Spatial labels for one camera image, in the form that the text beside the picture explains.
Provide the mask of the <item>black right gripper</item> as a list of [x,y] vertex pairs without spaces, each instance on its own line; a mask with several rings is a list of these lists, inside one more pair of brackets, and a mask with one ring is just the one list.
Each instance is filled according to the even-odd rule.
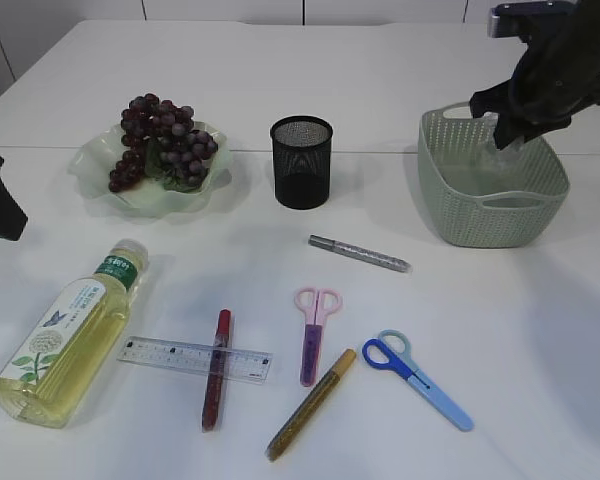
[[572,117],[600,106],[600,19],[572,23],[538,48],[528,50],[510,81],[475,92],[474,119],[498,114],[493,132],[497,150],[516,140],[533,140],[563,129]]

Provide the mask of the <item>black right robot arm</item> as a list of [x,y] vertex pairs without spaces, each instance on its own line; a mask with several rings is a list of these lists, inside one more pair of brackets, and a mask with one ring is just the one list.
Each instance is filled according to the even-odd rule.
[[497,149],[565,129],[600,106],[600,1],[501,3],[490,10],[488,34],[527,45],[508,80],[469,101],[474,118],[498,115]]

